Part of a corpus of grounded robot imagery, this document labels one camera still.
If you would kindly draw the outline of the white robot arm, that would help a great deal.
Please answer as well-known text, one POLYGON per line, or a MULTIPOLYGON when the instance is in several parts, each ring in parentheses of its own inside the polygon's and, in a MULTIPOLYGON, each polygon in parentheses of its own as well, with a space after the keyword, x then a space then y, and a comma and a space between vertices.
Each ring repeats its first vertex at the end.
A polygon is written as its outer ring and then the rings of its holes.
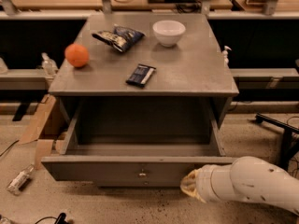
POLYGON ((181 190, 202 203, 264 203, 299 215, 299 180, 278 166, 247 156, 207 164, 182 178, 181 190))

